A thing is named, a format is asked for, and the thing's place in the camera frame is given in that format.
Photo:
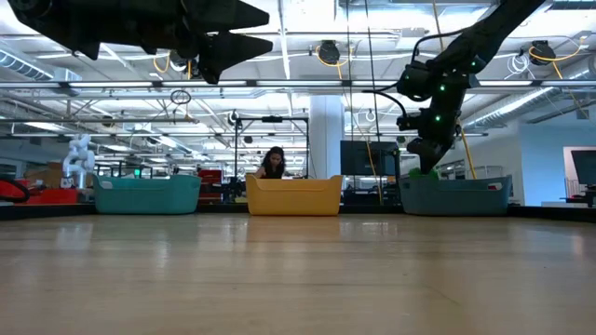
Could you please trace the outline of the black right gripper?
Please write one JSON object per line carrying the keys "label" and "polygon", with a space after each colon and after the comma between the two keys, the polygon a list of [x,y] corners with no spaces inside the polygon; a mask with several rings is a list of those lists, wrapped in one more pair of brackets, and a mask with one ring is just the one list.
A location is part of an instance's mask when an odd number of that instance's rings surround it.
{"label": "black right gripper", "polygon": [[456,121],[465,93],[462,87],[439,86],[427,108],[398,118],[400,130],[416,130],[418,133],[419,138],[407,144],[407,151],[419,156],[423,174],[428,174],[454,146]]}

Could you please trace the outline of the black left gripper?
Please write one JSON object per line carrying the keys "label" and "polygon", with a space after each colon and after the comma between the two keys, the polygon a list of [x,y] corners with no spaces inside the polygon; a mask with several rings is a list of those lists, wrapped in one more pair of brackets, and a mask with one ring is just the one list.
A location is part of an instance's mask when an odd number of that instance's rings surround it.
{"label": "black left gripper", "polygon": [[100,40],[141,47],[155,55],[173,49],[184,58],[198,55],[202,78],[216,85],[224,70],[273,49],[269,40],[235,34],[206,34],[193,20],[203,11],[207,32],[264,26],[270,15],[242,0],[100,0]]}

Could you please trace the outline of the green two-stud block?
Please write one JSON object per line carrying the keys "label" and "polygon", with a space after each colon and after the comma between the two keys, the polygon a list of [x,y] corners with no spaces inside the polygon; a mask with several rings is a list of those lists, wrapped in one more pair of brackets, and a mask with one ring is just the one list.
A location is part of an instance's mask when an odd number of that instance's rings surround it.
{"label": "green two-stud block", "polygon": [[421,168],[415,167],[408,172],[408,177],[411,179],[431,179],[438,180],[439,174],[435,169],[431,169],[429,172],[424,172]]}

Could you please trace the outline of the slate blue plastic bin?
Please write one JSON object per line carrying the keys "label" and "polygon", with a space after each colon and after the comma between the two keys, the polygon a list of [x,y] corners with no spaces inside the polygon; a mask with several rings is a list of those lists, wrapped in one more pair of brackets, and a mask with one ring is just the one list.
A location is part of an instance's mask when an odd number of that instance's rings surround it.
{"label": "slate blue plastic bin", "polygon": [[512,177],[436,180],[428,176],[399,181],[407,214],[422,216],[503,216],[508,211]]}

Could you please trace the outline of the black monitor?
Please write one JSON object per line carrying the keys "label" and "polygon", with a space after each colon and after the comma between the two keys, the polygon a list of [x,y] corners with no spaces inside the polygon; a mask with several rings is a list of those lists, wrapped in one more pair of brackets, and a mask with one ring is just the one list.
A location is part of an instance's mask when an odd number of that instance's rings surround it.
{"label": "black monitor", "polygon": [[596,185],[596,151],[572,151],[577,179],[580,184]]}
{"label": "black monitor", "polygon": [[341,141],[341,173],[345,176],[396,176],[400,151],[389,141]]}

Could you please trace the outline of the white square column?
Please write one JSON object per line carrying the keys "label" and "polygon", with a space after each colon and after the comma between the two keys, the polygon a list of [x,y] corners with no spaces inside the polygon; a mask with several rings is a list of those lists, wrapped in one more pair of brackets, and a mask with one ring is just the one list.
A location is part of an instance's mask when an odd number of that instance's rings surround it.
{"label": "white square column", "polygon": [[344,113],[345,106],[339,95],[310,97],[310,167],[315,179],[329,179],[341,174]]}

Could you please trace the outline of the person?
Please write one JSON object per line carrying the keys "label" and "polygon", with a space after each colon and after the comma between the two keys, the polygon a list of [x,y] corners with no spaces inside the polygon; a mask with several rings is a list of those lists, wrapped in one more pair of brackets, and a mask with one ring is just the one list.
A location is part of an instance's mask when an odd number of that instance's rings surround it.
{"label": "person", "polygon": [[265,155],[254,176],[257,179],[281,179],[285,173],[286,160],[281,147],[272,147]]}

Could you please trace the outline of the yellow plastic bin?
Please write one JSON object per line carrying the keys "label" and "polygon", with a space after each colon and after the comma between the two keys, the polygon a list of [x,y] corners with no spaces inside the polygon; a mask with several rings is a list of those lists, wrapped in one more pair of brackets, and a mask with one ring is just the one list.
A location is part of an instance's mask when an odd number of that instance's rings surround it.
{"label": "yellow plastic bin", "polygon": [[344,177],[324,180],[246,177],[248,209],[253,216],[336,216]]}

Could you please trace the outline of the red tool cart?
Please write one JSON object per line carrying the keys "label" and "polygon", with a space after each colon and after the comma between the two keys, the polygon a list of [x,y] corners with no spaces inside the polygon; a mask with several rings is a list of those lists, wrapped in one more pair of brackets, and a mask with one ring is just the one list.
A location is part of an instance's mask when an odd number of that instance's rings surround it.
{"label": "red tool cart", "polygon": [[201,179],[198,204],[220,204],[223,200],[223,172],[219,169],[201,169],[197,176]]}

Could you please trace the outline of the teal plastic bin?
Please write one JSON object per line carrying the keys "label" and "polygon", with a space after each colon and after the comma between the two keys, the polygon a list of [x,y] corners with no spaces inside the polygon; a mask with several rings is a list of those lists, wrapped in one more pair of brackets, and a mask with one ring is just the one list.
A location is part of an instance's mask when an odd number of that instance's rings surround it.
{"label": "teal plastic bin", "polygon": [[101,214],[177,215],[196,211],[201,179],[93,177],[95,207]]}

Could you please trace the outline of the cardboard box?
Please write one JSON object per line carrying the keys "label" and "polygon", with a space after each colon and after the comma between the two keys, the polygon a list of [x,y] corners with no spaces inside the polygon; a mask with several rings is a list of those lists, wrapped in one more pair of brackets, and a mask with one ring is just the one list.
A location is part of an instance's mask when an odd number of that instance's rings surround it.
{"label": "cardboard box", "polygon": [[42,181],[43,184],[50,189],[60,189],[61,179],[63,177],[62,164],[56,162],[48,162],[43,166],[32,166],[24,172],[26,180]]}

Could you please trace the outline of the red crate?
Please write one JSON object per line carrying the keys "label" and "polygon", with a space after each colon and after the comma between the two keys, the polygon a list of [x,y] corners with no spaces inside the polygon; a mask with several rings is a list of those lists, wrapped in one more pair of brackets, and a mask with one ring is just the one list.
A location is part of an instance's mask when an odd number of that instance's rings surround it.
{"label": "red crate", "polygon": [[79,192],[76,189],[45,189],[30,195],[27,205],[53,206],[74,205],[78,203]]}

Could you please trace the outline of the black table edge frame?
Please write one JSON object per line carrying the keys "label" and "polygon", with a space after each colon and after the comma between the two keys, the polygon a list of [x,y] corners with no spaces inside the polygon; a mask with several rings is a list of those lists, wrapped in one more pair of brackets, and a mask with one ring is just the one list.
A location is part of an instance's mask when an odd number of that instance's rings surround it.
{"label": "black table edge frame", "polygon": [[[207,205],[196,208],[196,213],[248,213],[248,206]],[[97,214],[94,205],[43,205],[43,206],[6,206],[0,207],[0,221],[69,217]],[[340,214],[404,214],[402,207],[391,206],[340,206]],[[542,219],[554,221],[577,221],[596,223],[596,208],[544,208],[510,206],[507,217]]]}

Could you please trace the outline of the black rig frame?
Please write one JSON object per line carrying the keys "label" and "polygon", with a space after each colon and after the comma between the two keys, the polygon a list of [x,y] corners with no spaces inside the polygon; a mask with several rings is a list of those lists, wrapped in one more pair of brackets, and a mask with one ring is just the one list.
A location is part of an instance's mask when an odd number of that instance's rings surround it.
{"label": "black rig frame", "polygon": [[254,122],[261,122],[261,123],[267,123],[267,124],[290,122],[305,137],[305,162],[306,162],[305,171],[306,171],[306,174],[309,174],[310,136],[308,134],[308,131],[310,130],[310,125],[309,125],[308,117],[279,116],[279,115],[268,115],[268,116],[261,116],[261,117],[238,116],[234,120],[234,124],[233,124],[233,130],[234,130],[234,178],[235,179],[238,178],[238,140],[241,135],[241,131],[239,130],[238,124],[241,121],[249,122],[245,127],[242,128],[242,130],[247,130]]}

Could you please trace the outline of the silver air duct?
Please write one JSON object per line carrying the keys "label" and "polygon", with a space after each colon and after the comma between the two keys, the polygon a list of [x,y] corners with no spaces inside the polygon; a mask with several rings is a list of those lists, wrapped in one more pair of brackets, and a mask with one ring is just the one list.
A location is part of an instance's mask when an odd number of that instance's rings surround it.
{"label": "silver air duct", "polygon": [[72,82],[82,76],[62,67],[46,66],[10,47],[0,46],[0,68],[25,76],[33,81]]}

